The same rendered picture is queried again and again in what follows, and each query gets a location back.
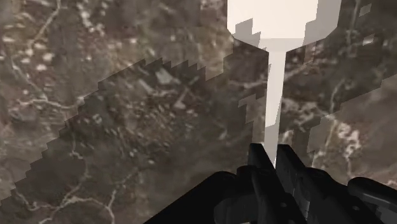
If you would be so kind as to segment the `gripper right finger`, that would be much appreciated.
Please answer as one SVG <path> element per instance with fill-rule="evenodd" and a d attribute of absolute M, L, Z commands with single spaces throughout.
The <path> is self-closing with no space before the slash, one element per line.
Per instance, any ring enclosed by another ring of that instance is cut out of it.
<path fill-rule="evenodd" d="M 277 146 L 275 170 L 307 224 L 397 224 L 397 190 L 389 186 L 365 177 L 340 184 L 287 144 Z"/>

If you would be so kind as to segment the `white spatula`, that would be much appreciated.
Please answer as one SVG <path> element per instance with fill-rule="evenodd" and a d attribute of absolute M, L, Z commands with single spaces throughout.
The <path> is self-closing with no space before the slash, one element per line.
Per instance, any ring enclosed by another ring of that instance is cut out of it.
<path fill-rule="evenodd" d="M 227 29 L 268 52 L 263 147 L 276 163 L 286 54 L 322 40 L 338 24 L 342 0 L 227 0 Z"/>

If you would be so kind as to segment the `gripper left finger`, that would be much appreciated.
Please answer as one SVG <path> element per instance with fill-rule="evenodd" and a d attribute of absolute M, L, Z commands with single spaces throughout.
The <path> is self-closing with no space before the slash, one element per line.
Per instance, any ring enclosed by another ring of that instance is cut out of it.
<path fill-rule="evenodd" d="M 307 224 L 284 191 L 263 146 L 249 146 L 247 165 L 219 171 L 144 224 Z"/>

